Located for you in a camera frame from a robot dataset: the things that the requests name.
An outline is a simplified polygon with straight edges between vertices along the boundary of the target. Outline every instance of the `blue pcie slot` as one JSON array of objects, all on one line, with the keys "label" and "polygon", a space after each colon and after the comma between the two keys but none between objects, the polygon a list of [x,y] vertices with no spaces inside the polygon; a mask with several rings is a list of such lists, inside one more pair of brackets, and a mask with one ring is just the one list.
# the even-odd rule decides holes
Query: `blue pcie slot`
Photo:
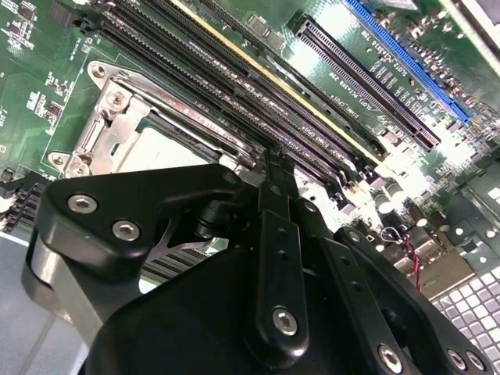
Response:
[{"label": "blue pcie slot", "polygon": [[347,2],[358,18],[367,25],[375,35],[382,40],[399,57],[411,72],[427,86],[427,90],[432,92],[448,110],[454,113],[457,118],[464,123],[470,121],[468,116],[446,93],[429,77],[422,67],[417,63],[412,56],[371,16],[370,12],[358,0],[343,0]]}]

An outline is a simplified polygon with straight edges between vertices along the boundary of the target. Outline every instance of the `chip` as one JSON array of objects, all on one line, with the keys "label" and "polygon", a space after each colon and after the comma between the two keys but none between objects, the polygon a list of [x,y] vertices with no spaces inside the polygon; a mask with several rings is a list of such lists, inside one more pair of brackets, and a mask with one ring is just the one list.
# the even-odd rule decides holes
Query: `chip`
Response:
[{"label": "chip", "polygon": [[269,31],[269,28],[267,27],[267,25],[260,18],[258,18],[255,14],[252,17],[250,17],[250,20],[248,20],[248,25],[260,37],[265,37],[267,35],[267,32]]},{"label": "chip", "polygon": [[275,49],[282,49],[284,46],[283,38],[274,30],[271,30],[266,37],[269,45]]},{"label": "chip", "polygon": [[30,2],[21,2],[17,7],[17,13],[23,18],[26,18],[28,21],[34,20],[35,10],[36,7]]}]

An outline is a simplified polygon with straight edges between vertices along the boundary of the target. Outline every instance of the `capacitor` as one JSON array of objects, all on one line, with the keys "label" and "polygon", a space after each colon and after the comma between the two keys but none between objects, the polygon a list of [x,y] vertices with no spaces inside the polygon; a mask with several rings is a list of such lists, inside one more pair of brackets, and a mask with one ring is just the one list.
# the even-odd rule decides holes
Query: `capacitor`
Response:
[{"label": "capacitor", "polygon": [[449,224],[446,223],[445,217],[439,211],[431,213],[429,219],[430,224],[440,232],[448,232],[451,228]]},{"label": "capacitor", "polygon": [[412,217],[418,227],[425,227],[427,225],[428,220],[417,205],[411,205],[408,207],[408,214]]},{"label": "capacitor", "polygon": [[370,231],[368,233],[368,235],[371,236],[371,238],[373,239],[371,241],[371,244],[373,246],[375,246],[375,249],[378,252],[382,252],[385,249],[385,245],[384,245],[384,242],[382,241],[382,239],[380,238],[380,236],[378,235],[378,233],[374,232],[374,231]]},{"label": "capacitor", "polygon": [[377,195],[374,201],[375,201],[375,206],[377,207],[379,213],[389,213],[394,209],[391,201],[386,196],[386,194]]},{"label": "capacitor", "polygon": [[393,182],[392,184],[389,184],[387,186],[387,192],[396,201],[402,201],[405,199],[405,191],[402,189],[402,187],[397,183]]}]

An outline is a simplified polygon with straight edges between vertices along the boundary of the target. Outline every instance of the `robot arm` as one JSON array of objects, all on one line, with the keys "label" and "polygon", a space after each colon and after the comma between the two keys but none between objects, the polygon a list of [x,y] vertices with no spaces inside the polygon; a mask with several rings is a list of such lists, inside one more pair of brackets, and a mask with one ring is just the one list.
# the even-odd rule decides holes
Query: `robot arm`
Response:
[{"label": "robot arm", "polygon": [[[57,181],[25,289],[79,330],[87,375],[493,374],[357,230],[332,236],[293,171],[269,152],[259,187],[219,165]],[[141,295],[147,259],[210,238],[229,248]]]}]

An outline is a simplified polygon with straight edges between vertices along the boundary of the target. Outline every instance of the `electrolytic capacitor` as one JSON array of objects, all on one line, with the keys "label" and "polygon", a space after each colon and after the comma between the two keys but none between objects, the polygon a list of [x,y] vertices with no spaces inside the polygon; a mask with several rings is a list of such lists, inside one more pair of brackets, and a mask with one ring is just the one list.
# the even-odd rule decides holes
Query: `electrolytic capacitor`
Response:
[{"label": "electrolytic capacitor", "polygon": [[418,227],[425,227],[427,225],[428,220],[417,205],[411,205],[408,207],[408,214],[412,217]]},{"label": "electrolytic capacitor", "polygon": [[392,202],[389,200],[386,194],[377,195],[374,201],[379,213],[389,213],[394,209]]},{"label": "electrolytic capacitor", "polygon": [[429,219],[430,224],[440,232],[448,232],[450,230],[450,226],[446,222],[445,217],[439,211],[431,213]]},{"label": "electrolytic capacitor", "polygon": [[387,186],[387,192],[394,200],[402,201],[405,198],[405,191],[397,182],[389,184]]}]

